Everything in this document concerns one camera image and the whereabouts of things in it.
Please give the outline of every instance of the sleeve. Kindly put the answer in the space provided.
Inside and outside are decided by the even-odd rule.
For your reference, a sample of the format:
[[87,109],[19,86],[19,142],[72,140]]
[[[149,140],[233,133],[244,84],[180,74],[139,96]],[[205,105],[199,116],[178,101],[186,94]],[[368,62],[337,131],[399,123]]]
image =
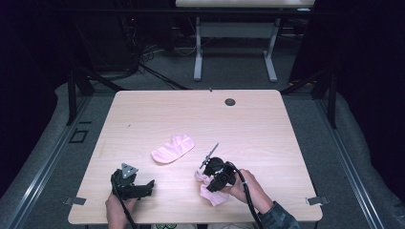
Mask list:
[[264,229],[299,229],[294,216],[290,215],[279,203],[274,201],[273,207],[265,214],[258,214]]

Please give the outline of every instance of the hand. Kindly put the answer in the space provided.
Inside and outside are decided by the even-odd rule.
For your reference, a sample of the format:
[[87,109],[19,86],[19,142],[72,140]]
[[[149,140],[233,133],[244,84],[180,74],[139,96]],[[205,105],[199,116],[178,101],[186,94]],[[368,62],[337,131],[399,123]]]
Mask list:
[[[273,200],[271,200],[271,198],[265,193],[254,175],[244,169],[241,169],[240,172],[244,176],[247,187],[249,188],[253,206],[262,214],[268,212],[273,206]],[[235,178],[236,181],[233,186],[225,186],[221,191],[230,194],[241,202],[247,203],[245,189],[241,178],[237,173],[235,173]]]
[[[135,198],[128,198],[124,200],[124,205],[128,209],[129,213],[132,213],[135,207]],[[110,229],[123,229],[128,223],[128,219],[125,216],[122,205],[119,199],[111,193],[110,196],[105,201],[105,206],[107,208],[107,221],[108,228]]]

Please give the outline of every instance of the wooden table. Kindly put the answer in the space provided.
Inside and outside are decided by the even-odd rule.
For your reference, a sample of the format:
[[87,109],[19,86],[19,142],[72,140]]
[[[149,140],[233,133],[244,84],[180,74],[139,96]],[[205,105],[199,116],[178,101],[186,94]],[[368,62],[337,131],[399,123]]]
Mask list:
[[[227,106],[228,98],[236,104]],[[153,160],[153,150],[183,134],[196,142],[193,150],[170,164]],[[107,223],[104,201],[122,162],[139,169],[136,185],[156,181],[152,196],[137,202],[136,223],[254,221],[235,198],[213,207],[200,196],[194,172],[217,142],[212,156],[251,171],[297,220],[322,217],[306,203],[315,192],[279,92],[132,91],[114,99],[77,193],[86,202],[73,206],[69,222]]]

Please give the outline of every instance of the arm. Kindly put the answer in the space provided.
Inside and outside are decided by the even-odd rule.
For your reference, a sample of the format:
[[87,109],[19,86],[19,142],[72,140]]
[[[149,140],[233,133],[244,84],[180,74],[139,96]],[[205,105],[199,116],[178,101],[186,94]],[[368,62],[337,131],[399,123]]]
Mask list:
[[[247,182],[253,206],[259,211],[258,216],[265,229],[300,228],[297,220],[265,193],[254,175],[248,170],[241,169],[240,171]],[[235,184],[233,186],[226,186],[221,191],[246,203],[245,191],[241,179],[237,175],[235,175],[235,177]]]
[[[130,213],[133,212],[135,207],[135,202],[137,200],[135,198],[128,198],[124,200],[124,205],[128,209]],[[107,221],[108,221],[108,228],[109,229],[123,229],[125,228],[126,224],[128,223],[128,219],[124,214],[124,210],[122,209],[122,205],[119,202],[119,199],[110,194],[107,200],[105,201],[105,206],[107,208]]]

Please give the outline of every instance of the pink sock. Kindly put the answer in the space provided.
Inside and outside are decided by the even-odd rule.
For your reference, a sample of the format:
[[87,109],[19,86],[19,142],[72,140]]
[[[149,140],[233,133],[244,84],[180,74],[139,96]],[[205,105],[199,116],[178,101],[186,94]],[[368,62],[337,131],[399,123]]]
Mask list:
[[210,177],[200,174],[200,172],[197,170],[194,173],[194,178],[198,182],[202,182],[202,185],[200,186],[200,195],[203,198],[208,199],[211,202],[212,206],[215,207],[218,204],[221,204],[221,203],[226,202],[227,200],[229,200],[229,194],[226,194],[226,193],[223,193],[223,192],[211,193],[211,192],[208,191],[208,189],[206,189],[206,187],[211,182]]
[[188,135],[173,135],[172,142],[152,152],[152,158],[160,163],[170,163],[185,155],[196,143]]

